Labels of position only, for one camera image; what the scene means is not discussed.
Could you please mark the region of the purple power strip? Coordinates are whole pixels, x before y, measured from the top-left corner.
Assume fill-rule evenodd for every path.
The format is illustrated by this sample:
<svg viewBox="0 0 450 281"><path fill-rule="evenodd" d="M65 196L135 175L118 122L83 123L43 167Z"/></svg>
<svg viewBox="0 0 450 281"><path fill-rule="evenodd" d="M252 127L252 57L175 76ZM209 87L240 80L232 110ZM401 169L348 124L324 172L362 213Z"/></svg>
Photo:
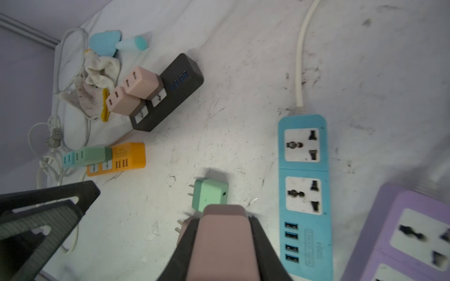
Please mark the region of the purple power strip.
<svg viewBox="0 0 450 281"><path fill-rule="evenodd" d="M402 187L383 185L342 280L447 281L449 278L449 205Z"/></svg>

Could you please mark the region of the green USB charger plug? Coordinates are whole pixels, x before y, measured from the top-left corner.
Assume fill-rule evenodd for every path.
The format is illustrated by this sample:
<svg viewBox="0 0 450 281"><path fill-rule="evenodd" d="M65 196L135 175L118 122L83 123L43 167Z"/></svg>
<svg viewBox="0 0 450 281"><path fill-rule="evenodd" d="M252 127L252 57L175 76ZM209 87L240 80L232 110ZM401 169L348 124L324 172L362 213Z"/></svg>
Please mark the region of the green USB charger plug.
<svg viewBox="0 0 450 281"><path fill-rule="evenodd" d="M193 188L193 192L189 193L192 197L191 206L198 212L203 212L211 204L227 204L229 195L227 183L204 177L195 180L189 187Z"/></svg>

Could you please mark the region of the teal power strip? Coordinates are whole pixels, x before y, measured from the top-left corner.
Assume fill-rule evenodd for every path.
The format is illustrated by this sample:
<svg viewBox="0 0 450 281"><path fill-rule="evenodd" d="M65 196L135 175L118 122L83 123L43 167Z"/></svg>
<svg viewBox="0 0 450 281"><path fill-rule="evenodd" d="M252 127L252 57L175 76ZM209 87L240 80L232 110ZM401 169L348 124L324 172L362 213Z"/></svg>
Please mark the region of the teal power strip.
<svg viewBox="0 0 450 281"><path fill-rule="evenodd" d="M326 120L296 115L278 123L280 259L307 281L334 278Z"/></svg>

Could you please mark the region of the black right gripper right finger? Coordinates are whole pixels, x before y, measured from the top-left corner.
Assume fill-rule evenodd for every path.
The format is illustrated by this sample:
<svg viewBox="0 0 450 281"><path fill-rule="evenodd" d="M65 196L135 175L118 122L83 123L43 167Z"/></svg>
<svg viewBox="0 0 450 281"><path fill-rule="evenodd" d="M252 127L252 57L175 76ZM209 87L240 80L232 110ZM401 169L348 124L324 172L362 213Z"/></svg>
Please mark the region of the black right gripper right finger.
<svg viewBox="0 0 450 281"><path fill-rule="evenodd" d="M259 220L254 216L248 219L251 225L261 280L292 281L293 279L283 267Z"/></svg>

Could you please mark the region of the pink USB charger plug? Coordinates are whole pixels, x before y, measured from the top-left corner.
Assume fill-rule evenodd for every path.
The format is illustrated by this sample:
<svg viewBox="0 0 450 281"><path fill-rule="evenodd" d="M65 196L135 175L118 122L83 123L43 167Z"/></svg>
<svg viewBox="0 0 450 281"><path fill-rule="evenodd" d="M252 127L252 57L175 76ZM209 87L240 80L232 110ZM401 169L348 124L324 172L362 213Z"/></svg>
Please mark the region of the pink USB charger plug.
<svg viewBox="0 0 450 281"><path fill-rule="evenodd" d="M178 220L178 223L180 226L175 229L178 233L176 245L186 244L183 240L187 240L191 245L193 245L198 230L199 219L196 217L189 217L184 221Z"/></svg>

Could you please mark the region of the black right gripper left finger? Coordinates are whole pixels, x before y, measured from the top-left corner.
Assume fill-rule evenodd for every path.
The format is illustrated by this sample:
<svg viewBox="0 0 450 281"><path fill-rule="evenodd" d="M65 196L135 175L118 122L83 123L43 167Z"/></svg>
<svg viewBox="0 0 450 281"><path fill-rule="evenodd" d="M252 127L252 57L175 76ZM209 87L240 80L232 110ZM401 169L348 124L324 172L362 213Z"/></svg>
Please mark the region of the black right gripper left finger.
<svg viewBox="0 0 450 281"><path fill-rule="evenodd" d="M186 244L176 246L167 266L158 278L158 281L185 281L188 274L194 244L187 240Z"/></svg>

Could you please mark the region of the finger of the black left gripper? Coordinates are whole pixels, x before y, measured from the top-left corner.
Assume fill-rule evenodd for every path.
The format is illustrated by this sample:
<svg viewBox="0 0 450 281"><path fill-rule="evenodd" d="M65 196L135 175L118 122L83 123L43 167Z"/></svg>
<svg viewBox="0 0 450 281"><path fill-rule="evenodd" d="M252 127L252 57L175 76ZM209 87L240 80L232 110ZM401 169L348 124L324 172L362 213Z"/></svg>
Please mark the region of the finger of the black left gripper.
<svg viewBox="0 0 450 281"><path fill-rule="evenodd" d="M75 206L85 214L100 195L100 189L93 181L83 181L69 185L51 187L26 192L1 194L1 215L14 209L50 203L77 197Z"/></svg>
<svg viewBox="0 0 450 281"><path fill-rule="evenodd" d="M1 280L33 281L84 212L70 200L1 216Z"/></svg>

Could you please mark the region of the black power strip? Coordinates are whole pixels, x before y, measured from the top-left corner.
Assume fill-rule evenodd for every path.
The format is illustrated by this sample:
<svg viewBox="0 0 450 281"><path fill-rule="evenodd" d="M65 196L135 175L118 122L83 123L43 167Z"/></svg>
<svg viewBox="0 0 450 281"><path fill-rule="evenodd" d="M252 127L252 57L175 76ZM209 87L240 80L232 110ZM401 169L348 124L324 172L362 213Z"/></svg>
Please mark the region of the black power strip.
<svg viewBox="0 0 450 281"><path fill-rule="evenodd" d="M151 132L204 82L197 63L184 53L178 55L162 72L161 78L163 97L155 102L147 101L143 109L130 118L134 130Z"/></svg>

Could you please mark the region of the orange power strip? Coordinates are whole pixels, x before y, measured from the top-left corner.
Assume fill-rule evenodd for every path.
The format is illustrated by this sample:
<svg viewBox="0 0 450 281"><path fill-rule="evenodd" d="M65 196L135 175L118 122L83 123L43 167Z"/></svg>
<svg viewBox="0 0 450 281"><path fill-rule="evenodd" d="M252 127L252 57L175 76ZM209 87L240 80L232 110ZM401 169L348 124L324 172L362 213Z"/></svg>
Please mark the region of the orange power strip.
<svg viewBox="0 0 450 281"><path fill-rule="evenodd" d="M125 172L142 169L146 166L145 144L129 142L112 147L112 159L106 162L90 165L86 172L88 177L109 173Z"/></svg>

